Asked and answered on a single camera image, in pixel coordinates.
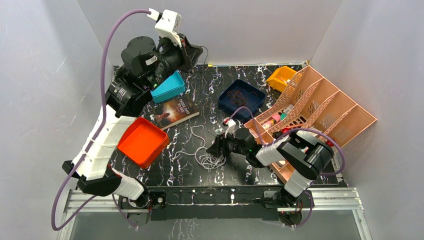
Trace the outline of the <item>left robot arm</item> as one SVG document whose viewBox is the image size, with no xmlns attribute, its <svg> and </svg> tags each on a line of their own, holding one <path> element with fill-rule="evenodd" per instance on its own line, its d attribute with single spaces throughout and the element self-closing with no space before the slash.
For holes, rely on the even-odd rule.
<svg viewBox="0 0 424 240">
<path fill-rule="evenodd" d="M 115 170 L 109 160 L 116 147 L 136 129 L 142 109 L 152 101 L 152 91 L 176 71 L 189 73 L 203 53 L 201 46 L 189 43 L 179 33 L 176 42 L 148 36 L 129 41 L 121 52 L 122 66 L 108 87 L 102 86 L 99 117 L 82 150 L 62 169 L 68 178 L 76 178 L 86 194 L 128 198 L 137 208 L 149 203 L 149 190 L 139 180 Z"/>
</svg>

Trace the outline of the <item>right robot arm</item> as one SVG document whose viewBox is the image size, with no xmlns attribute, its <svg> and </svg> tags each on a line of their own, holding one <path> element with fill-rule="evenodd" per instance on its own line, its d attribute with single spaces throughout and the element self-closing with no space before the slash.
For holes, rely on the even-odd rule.
<svg viewBox="0 0 424 240">
<path fill-rule="evenodd" d="M 286 206 L 295 207 L 302 199 L 301 194 L 334 157 L 332 148 L 311 133 L 307 128 L 290 129 L 278 140 L 259 144 L 249 129 L 240 128 L 234 133 L 217 135 L 206 152 L 216 158 L 230 153 L 243 155 L 255 168 L 286 161 L 294 171 L 281 191 L 281 199 Z"/>
</svg>

